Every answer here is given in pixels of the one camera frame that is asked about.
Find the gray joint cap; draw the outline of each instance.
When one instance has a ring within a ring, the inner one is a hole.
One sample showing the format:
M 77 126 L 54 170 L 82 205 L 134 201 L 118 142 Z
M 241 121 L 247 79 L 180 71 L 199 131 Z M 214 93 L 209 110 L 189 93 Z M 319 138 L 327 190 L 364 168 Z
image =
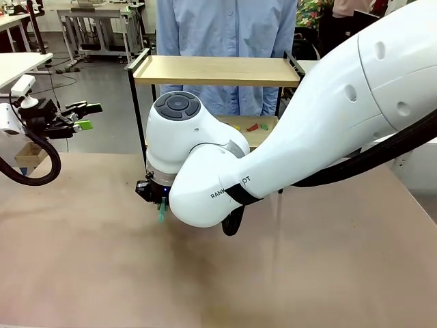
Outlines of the gray joint cap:
M 188 92 L 176 91 L 163 94 L 155 102 L 159 115 L 171 121 L 186 121 L 200 112 L 200 101 Z

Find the shirt sleeve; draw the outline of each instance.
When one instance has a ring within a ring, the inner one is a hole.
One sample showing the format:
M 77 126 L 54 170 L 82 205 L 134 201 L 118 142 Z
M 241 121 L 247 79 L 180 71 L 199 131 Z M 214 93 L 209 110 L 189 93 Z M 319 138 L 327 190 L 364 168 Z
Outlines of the shirt sleeve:
M 156 50 L 158 55 L 180 56 L 179 25 L 173 0 L 156 2 Z M 160 93 L 182 90 L 182 85 L 161 85 Z
M 294 27 L 296 25 L 296 11 L 298 0 L 285 1 L 279 23 L 279 30 L 274 42 L 272 58 L 282 58 L 284 51 L 291 51 L 293 47 Z M 277 87 L 263 88 L 263 105 L 261 116 L 274 115 L 278 100 Z

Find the floor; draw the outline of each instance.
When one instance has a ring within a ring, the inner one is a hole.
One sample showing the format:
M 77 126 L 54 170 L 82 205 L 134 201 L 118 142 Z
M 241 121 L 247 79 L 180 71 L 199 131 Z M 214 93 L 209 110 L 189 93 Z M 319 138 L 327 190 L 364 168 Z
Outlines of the floor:
M 68 59 L 66 47 L 60 33 L 43 33 L 48 50 L 54 53 L 53 65 Z M 57 140 L 53 143 L 60 152 L 94 152 L 94 153 L 140 153 L 140 141 L 133 110 L 128 75 L 125 65 L 117 58 L 95 58 L 92 63 L 80 63 L 80 72 L 54 74 L 53 86 L 61 105 L 80 100 L 89 103 L 101 103 L 103 113 L 91 115 L 94 130 L 83 131 L 72 139 Z M 48 75 L 37 75 L 33 93 L 48 90 L 39 94 L 53 98 L 51 81 Z M 149 87 L 137 86 L 143 127 L 153 103 Z M 418 203 L 424 207 L 434 221 L 437 222 L 437 195 L 414 194 Z

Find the black velcro band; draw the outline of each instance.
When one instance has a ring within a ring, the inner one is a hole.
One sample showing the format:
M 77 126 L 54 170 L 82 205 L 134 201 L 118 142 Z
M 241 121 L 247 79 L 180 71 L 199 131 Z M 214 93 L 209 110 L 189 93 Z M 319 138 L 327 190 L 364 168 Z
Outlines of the black velcro band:
M 229 196 L 231 196 L 237 203 L 240 203 L 241 205 L 250 205 L 258 202 L 259 200 L 262 200 L 262 198 L 253 197 L 250 193 L 246 191 L 246 189 L 241 186 L 241 184 L 235 184 L 225 191 Z

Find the blue shirt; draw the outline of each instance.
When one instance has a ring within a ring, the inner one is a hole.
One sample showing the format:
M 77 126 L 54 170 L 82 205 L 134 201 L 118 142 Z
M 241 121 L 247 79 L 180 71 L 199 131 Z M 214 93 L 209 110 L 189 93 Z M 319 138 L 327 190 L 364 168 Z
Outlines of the blue shirt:
M 159 55 L 274 57 L 292 49 L 297 0 L 158 0 Z M 277 87 L 162 85 L 214 115 L 274 115 Z

